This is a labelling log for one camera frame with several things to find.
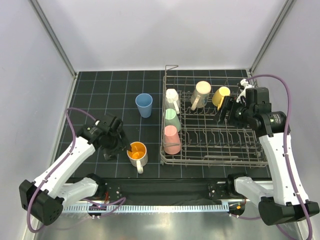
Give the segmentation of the yellow ceramic mug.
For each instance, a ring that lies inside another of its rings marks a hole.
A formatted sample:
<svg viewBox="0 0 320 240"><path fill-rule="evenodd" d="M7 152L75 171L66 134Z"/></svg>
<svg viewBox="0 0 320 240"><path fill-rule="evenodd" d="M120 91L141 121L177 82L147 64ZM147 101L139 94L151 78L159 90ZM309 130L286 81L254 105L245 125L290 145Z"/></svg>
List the yellow ceramic mug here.
<svg viewBox="0 0 320 240"><path fill-rule="evenodd" d="M224 97L230 96L231 91L228 87L226 86L221 86L213 95L212 97L212 103L215 107L217 107L217 110L219 111Z"/></svg>

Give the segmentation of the orange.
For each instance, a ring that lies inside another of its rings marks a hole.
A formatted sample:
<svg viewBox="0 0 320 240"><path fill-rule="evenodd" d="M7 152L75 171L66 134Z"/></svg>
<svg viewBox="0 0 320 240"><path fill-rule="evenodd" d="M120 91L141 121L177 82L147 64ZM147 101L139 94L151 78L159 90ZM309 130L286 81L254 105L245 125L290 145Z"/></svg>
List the orange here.
<svg viewBox="0 0 320 240"><path fill-rule="evenodd" d="M139 174L144 172L144 166L148 163L148 152L145 144L139 141L130 144L131 151L126 151L131 164Z"/></svg>

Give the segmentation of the beige patterned ceramic mug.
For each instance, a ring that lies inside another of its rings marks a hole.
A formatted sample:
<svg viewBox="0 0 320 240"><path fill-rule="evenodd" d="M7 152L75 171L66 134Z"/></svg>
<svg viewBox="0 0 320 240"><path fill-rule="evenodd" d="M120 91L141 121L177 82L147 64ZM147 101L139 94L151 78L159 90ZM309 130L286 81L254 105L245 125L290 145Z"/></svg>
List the beige patterned ceramic mug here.
<svg viewBox="0 0 320 240"><path fill-rule="evenodd" d="M196 108L204 108L208 102L210 93L211 93L211 85L207 81L199 81L195 85L195 89L191 96L191 110L194 111Z"/></svg>

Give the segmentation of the pink plastic cup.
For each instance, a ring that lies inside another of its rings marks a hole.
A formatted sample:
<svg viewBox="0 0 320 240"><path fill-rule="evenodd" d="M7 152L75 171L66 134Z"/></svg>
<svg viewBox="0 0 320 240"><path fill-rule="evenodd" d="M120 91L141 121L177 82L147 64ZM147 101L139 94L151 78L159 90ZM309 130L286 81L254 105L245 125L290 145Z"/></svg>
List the pink plastic cup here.
<svg viewBox="0 0 320 240"><path fill-rule="evenodd" d="M164 128L164 151L169 155L176 155L181 151L181 141L178 130L174 125Z"/></svg>

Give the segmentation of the white faceted mug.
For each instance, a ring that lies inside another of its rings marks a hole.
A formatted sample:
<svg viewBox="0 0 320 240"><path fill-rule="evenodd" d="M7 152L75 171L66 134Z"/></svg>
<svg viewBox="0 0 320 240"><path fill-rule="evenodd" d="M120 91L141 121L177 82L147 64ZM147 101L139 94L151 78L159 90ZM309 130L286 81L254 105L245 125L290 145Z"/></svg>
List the white faceted mug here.
<svg viewBox="0 0 320 240"><path fill-rule="evenodd" d="M165 106L167 109L175 110L176 114L180 113L179 94L174 88L169 88L165 92Z"/></svg>

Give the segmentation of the blue plastic cup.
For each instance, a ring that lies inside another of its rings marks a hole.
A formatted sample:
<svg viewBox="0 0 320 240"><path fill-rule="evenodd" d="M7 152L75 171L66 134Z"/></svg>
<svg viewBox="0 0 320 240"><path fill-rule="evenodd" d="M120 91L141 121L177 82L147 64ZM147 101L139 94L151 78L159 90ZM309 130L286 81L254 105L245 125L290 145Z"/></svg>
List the blue plastic cup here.
<svg viewBox="0 0 320 240"><path fill-rule="evenodd" d="M153 98L148 93L141 93L135 98L135 104L142 118L149 118L152 113Z"/></svg>

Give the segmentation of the green plastic cup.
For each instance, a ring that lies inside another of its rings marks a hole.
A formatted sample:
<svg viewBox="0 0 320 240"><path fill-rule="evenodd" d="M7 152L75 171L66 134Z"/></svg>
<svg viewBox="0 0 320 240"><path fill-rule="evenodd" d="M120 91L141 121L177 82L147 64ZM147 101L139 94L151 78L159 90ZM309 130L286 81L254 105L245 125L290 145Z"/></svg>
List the green plastic cup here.
<svg viewBox="0 0 320 240"><path fill-rule="evenodd" d="M176 111L172 108L168 108L165 110L164 113L164 125L167 126L174 126L176 127L177 131L181 130L181 122Z"/></svg>

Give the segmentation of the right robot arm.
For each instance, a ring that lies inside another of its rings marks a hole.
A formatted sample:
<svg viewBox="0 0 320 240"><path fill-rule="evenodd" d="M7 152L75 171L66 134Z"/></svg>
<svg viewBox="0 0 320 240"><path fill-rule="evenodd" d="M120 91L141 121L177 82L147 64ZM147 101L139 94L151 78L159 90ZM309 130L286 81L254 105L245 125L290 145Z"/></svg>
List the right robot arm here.
<svg viewBox="0 0 320 240"><path fill-rule="evenodd" d="M225 192L230 198L243 195L253 202L263 222L277 225L299 222L320 212L317 202L310 201L299 178L291 150L291 136L285 129L287 116L272 111L269 90L249 87L240 97L229 96L223 86L212 98L219 112L219 123L226 121L238 127L250 127L259 140L271 173L273 189L269 190L244 175L229 175Z"/></svg>

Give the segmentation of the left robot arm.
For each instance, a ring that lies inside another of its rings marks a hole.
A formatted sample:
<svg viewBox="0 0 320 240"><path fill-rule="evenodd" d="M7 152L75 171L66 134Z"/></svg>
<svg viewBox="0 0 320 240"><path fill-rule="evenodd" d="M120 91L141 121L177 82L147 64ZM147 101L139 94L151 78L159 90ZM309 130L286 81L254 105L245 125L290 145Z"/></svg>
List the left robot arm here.
<svg viewBox="0 0 320 240"><path fill-rule="evenodd" d="M97 201L104 198L106 182L94 173L65 185L78 167L97 150L103 151L106 160L131 150L120 118L106 114L92 125L85 124L79 131L73 130L72 142L61 156L33 181L24 180L19 185L20 202L27 212L28 225L31 224L30 217L34 217L44 226L49 226L64 208L86 198Z"/></svg>

